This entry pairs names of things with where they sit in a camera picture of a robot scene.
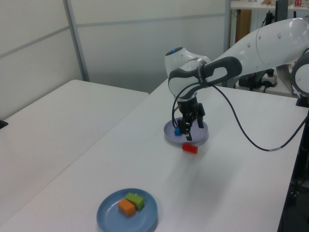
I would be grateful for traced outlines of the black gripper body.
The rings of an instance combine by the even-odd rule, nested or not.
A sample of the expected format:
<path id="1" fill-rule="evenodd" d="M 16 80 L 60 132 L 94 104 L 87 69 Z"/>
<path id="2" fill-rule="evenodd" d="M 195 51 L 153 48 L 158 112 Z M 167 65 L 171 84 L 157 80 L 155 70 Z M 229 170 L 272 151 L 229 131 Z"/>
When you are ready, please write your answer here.
<path id="1" fill-rule="evenodd" d="M 202 103 L 197 101 L 197 98 L 191 98 L 189 100 L 177 101 L 178 108 L 183 116 L 187 117 L 203 117 L 205 116 L 205 110 Z"/>

